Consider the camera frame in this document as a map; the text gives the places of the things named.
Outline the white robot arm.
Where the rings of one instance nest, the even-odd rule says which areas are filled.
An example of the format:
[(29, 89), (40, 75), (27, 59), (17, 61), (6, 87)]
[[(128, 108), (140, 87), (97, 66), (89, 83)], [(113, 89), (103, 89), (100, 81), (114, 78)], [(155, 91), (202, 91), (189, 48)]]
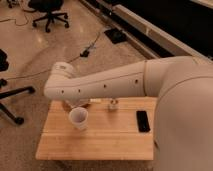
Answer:
[(213, 61), (193, 56), (143, 60), (75, 77), (53, 65), (44, 94), (53, 100), (155, 97), (153, 171), (213, 171)]

